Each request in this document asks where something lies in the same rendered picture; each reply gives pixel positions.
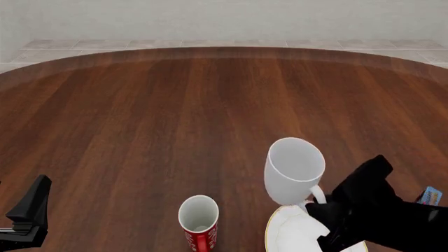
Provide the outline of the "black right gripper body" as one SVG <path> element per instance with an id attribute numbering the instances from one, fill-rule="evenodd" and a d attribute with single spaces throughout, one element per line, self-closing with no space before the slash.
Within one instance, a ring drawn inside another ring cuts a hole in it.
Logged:
<path id="1" fill-rule="evenodd" d="M 347 205 L 384 205 L 394 203 L 394 189 L 386 178 L 393 171 L 383 155 L 365 161 L 331 193 L 332 201 Z"/>

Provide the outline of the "colourful printed box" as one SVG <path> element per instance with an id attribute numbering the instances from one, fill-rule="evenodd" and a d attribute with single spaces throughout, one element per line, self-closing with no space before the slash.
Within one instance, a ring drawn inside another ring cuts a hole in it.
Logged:
<path id="1" fill-rule="evenodd" d="M 426 189 L 417 197 L 416 203 L 437 206 L 440 203 L 441 198 L 441 191 L 432 186 L 427 186 Z"/>

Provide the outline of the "white plate with gold rim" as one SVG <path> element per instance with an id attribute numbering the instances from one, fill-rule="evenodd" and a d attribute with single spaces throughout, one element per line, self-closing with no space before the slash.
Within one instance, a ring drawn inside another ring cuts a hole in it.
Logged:
<path id="1" fill-rule="evenodd" d="M 329 229 L 298 205 L 280 206 L 269 218 L 265 229 L 266 252 L 323 252 L 318 238 Z"/>

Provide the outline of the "red mug with white print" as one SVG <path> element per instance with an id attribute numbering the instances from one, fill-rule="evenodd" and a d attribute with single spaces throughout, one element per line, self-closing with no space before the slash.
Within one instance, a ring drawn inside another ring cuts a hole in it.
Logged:
<path id="1" fill-rule="evenodd" d="M 218 237 L 219 208 L 206 195 L 189 197 L 178 210 L 178 222 L 193 252 L 211 252 Z"/>

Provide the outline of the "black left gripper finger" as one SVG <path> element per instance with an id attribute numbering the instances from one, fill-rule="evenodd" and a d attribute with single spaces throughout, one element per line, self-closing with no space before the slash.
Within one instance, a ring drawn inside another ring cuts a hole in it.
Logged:
<path id="1" fill-rule="evenodd" d="M 51 184 L 52 181 L 46 175 L 38 176 L 26 195 L 6 214 L 6 217 L 15 223 L 48 225 L 47 209 Z"/>

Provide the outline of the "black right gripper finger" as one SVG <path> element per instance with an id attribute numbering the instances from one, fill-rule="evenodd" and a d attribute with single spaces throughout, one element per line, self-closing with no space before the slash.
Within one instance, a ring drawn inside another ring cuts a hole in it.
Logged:
<path id="1" fill-rule="evenodd" d="M 326 237 L 320 236 L 317 242 L 322 251 L 343 251 L 360 243 L 361 240 L 346 233 L 335 232 L 328 234 Z"/>
<path id="2" fill-rule="evenodd" d="M 306 203 L 307 213 L 325 226 L 343 226 L 350 224 L 350 208 L 339 202 L 326 204 Z"/>

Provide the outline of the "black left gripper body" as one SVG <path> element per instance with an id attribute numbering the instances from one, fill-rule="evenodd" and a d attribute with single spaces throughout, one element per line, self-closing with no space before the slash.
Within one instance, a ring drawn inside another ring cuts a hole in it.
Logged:
<path id="1" fill-rule="evenodd" d="M 23 230 L 0 228 L 0 248 L 37 248 L 48 231 L 41 226 L 25 225 Z"/>

